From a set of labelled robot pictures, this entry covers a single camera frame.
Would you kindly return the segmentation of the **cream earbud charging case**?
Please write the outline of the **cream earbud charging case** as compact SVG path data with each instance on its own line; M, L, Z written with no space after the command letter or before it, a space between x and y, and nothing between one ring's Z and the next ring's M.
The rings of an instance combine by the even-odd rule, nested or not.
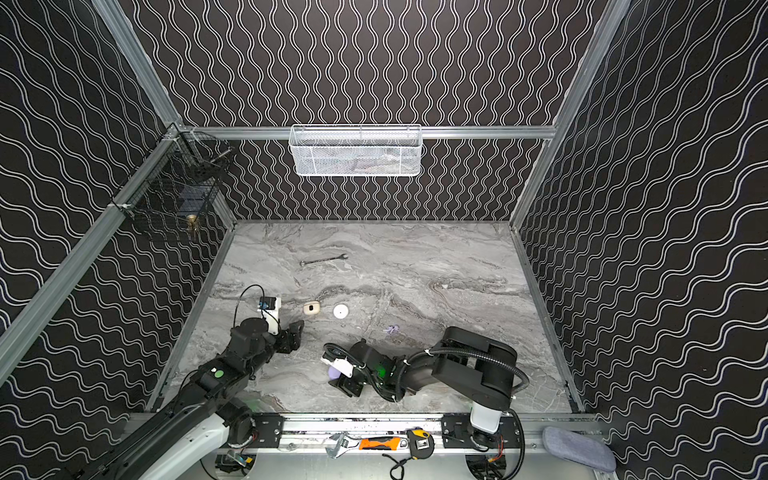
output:
M307 302L303 305L303 313L305 315L317 315L321 311L321 305L317 301Z

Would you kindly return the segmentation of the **white round charging case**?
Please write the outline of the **white round charging case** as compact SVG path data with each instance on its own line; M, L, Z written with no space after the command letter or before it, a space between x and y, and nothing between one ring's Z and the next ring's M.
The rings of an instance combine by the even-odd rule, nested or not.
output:
M345 319L349 315L349 307L345 304L337 304L332 313L336 319Z

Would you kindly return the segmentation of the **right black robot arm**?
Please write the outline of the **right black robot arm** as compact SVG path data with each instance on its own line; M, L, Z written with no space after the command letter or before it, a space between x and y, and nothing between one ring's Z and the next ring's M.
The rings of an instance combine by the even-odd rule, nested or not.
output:
M483 452L515 448L524 439L511 403L530 380L517 358L501 341L449 327L434 346L409 355L389 357L360 340L348 348L325 344L321 360L334 371L329 384L349 397L369 386L383 400L397 403L428 385L449 387L471 406L467 415L443 418L443 445Z

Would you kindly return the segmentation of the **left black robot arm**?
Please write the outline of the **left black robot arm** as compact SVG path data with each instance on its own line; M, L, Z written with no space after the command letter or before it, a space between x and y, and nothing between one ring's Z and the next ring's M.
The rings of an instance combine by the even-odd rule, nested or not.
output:
M224 351L191 373L159 412L118 446L59 479L176 479L224 445L248 445L255 431L251 409L237 395L276 354L301 346L305 322L276 334L252 317L231 329Z

